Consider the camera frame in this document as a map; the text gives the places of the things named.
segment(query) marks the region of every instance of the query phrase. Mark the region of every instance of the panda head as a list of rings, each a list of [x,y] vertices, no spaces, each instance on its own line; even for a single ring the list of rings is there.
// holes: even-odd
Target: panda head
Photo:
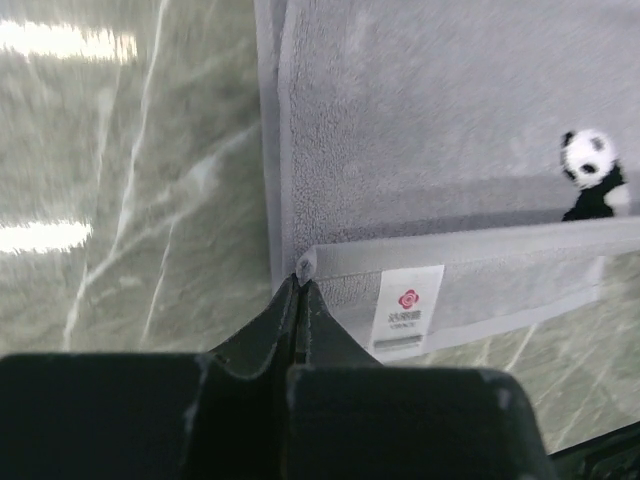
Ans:
[[[617,158],[611,139],[597,130],[569,132],[562,138],[562,168],[580,190],[599,185]]]

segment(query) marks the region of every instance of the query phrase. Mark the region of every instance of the panda ear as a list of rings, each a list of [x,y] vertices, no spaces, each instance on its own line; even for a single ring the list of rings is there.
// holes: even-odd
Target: panda ear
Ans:
[[[565,133],[564,136],[562,137],[562,146],[568,147],[571,141],[573,140],[573,137],[575,136],[576,136],[576,132],[573,132],[573,131]]]

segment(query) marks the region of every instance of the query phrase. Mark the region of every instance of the marble wall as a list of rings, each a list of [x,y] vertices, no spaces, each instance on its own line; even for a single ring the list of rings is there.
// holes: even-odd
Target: marble wall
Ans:
[[[270,298],[251,0],[0,3],[0,354],[206,350]]]

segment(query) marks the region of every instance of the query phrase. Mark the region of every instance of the gray marble surface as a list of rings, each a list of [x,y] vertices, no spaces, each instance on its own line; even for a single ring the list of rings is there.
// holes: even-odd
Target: gray marble surface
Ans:
[[[264,308],[251,0],[5,0],[0,49],[0,355],[207,350]],[[639,273],[408,363],[511,371],[550,450],[640,420]]]

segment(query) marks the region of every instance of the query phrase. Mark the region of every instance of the towel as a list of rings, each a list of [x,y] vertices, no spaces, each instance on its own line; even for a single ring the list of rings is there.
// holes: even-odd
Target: towel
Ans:
[[[281,245],[280,104],[278,101],[278,66],[286,7],[287,0],[254,2],[271,283],[274,294],[287,276],[282,264]]]
[[[298,261],[302,275],[322,269],[318,251],[333,246],[344,264],[310,277],[338,320],[361,327],[350,331],[363,345],[373,348],[381,298],[392,295],[385,281],[405,288],[397,270],[439,268],[405,272],[437,285],[421,312],[428,321],[409,322],[423,330],[425,351],[594,301],[603,257],[640,248],[637,1],[282,0],[279,8],[277,91],[269,90],[279,137],[265,139],[279,151],[278,160],[265,157],[278,168],[275,268],[278,280]],[[632,223],[621,224],[627,216]],[[548,227],[562,234],[592,222],[587,249],[569,235],[564,249],[527,250]],[[504,243],[520,228],[512,255],[483,258],[469,247],[469,239]],[[602,229],[609,236],[594,233]],[[416,255],[445,238],[464,260],[432,255],[375,268],[367,266],[375,256],[362,255],[349,270],[339,253],[371,241],[393,258],[398,247],[384,239],[416,236]],[[419,296],[399,292],[401,303]],[[408,313],[389,313],[389,322]],[[445,340],[433,340],[437,332]]]

